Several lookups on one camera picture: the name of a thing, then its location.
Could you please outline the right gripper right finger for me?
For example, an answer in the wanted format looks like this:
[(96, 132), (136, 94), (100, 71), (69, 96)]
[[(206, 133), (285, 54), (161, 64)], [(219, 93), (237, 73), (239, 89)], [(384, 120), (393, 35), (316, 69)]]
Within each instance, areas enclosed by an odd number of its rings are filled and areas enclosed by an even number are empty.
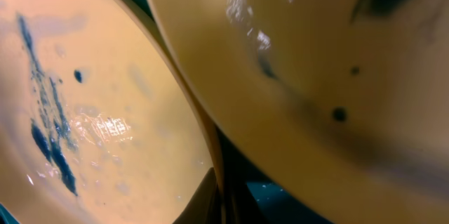
[(226, 223), (268, 224), (243, 179), (224, 171), (224, 202)]

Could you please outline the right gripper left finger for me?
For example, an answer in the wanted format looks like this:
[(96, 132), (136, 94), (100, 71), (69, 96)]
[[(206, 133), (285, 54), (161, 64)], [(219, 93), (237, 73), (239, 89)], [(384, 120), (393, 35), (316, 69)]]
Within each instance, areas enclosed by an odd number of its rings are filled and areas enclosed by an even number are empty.
[(221, 197), (214, 168), (205, 174), (200, 185), (173, 224), (221, 224)]

